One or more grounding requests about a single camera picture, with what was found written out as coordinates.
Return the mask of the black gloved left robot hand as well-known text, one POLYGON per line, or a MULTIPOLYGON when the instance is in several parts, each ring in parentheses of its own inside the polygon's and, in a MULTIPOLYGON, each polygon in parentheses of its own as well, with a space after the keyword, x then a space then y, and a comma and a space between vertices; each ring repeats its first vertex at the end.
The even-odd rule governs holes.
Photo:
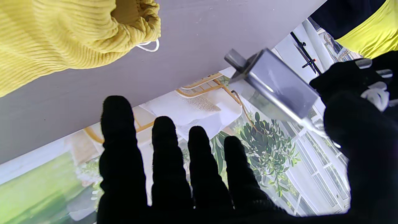
POLYGON ((380 109, 397 105, 396 50, 374 59, 333 64, 326 72, 310 81, 324 104, 337 92, 349 91, 369 99, 380 109))

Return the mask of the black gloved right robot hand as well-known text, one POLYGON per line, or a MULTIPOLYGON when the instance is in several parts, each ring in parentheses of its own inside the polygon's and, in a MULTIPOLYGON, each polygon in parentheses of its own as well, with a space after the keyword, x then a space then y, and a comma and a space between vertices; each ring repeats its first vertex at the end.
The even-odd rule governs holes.
POLYGON ((224 140, 228 185, 200 126, 190 129, 191 184, 175 125, 157 117, 152 129, 152 205, 147 204, 146 176, 137 146, 134 117, 123 96, 103 103, 104 152, 99 160, 104 191, 98 224, 396 224, 397 123, 364 98, 341 92, 327 103, 327 134, 348 151, 351 203, 345 214, 295 217, 276 206, 248 164, 241 141, 224 140))

